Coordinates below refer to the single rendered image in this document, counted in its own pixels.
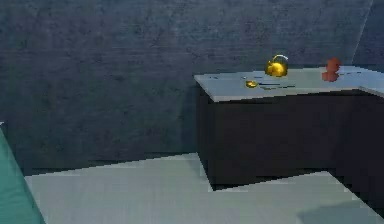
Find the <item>red cylindrical shaker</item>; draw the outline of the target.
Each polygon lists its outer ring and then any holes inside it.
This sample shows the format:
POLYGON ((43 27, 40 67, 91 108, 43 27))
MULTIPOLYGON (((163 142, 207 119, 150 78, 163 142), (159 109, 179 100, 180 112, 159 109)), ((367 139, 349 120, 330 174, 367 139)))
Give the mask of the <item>red cylindrical shaker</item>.
POLYGON ((333 57, 327 61, 326 71, 328 73, 336 73, 339 70, 340 65, 340 60, 336 57, 333 57))

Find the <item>golden spoon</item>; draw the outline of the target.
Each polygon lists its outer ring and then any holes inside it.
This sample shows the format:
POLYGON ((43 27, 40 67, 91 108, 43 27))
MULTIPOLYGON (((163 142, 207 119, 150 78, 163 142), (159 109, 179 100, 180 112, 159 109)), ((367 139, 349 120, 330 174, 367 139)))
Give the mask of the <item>golden spoon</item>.
POLYGON ((260 83, 254 80, 246 80, 245 86, 247 88, 256 88, 260 87, 264 90, 274 90, 274 89, 283 89, 283 88, 294 88, 294 85, 280 85, 280 84, 272 84, 272 83, 260 83))

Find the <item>dark kitchen counter cabinet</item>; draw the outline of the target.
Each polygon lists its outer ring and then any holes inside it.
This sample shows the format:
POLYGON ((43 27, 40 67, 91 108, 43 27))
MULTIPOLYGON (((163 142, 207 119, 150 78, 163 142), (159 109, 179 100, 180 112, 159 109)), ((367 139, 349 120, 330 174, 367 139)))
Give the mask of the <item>dark kitchen counter cabinet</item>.
POLYGON ((195 76, 198 155, 213 189, 327 171, 384 218, 384 72, 343 66, 327 82, 323 71, 195 76))

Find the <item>golden kettle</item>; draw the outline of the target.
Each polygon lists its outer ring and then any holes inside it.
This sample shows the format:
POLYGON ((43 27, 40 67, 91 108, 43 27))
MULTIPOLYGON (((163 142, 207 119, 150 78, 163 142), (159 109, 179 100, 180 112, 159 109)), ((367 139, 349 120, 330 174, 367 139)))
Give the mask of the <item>golden kettle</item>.
POLYGON ((265 73, 273 77, 284 77, 288 74, 288 57, 277 54, 266 63, 265 73))

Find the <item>teal door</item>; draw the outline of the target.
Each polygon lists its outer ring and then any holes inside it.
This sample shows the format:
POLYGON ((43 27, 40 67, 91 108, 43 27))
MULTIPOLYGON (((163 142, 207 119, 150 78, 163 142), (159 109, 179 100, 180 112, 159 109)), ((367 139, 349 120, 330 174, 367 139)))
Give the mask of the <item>teal door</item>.
POLYGON ((0 224, 46 224, 0 122, 0 224))

